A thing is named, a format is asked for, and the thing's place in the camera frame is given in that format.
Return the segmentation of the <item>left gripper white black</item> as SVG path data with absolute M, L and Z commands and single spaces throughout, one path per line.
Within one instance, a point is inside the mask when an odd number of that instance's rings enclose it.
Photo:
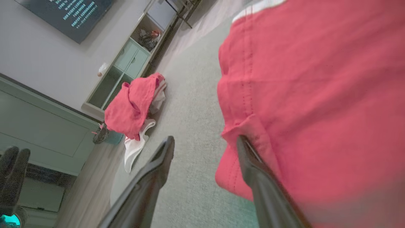
M 24 228 L 27 222 L 27 211 L 16 206 L 26 176 L 26 169 L 31 152 L 13 146 L 8 148 L 0 160 L 0 207 L 1 228 Z

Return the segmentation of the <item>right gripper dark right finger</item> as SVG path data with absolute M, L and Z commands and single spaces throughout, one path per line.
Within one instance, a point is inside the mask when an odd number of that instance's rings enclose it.
M 312 225 L 246 136 L 237 137 L 237 151 L 243 180 L 252 190 L 259 227 L 311 228 Z

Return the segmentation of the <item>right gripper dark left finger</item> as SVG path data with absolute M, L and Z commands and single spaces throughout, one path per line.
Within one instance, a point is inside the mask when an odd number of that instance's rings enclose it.
M 99 228 L 150 228 L 160 189 L 168 179 L 175 139 L 166 137 L 101 220 Z

